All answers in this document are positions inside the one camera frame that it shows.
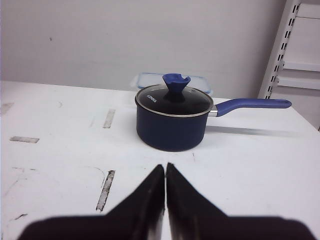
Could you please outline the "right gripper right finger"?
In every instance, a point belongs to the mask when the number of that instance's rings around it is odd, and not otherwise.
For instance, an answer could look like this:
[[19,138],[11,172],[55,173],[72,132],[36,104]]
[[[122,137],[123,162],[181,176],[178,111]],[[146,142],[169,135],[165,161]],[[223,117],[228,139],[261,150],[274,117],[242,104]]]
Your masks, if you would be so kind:
[[172,163],[166,202],[174,240],[313,240],[300,221],[274,216],[228,216],[201,195]]

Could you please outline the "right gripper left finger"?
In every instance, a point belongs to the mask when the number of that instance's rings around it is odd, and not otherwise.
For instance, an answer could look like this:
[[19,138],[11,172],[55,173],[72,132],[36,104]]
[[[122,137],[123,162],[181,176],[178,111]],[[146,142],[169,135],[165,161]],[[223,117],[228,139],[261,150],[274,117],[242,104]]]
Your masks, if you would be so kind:
[[21,240],[159,240],[165,210],[165,173],[157,165],[106,215],[61,216],[35,221]]

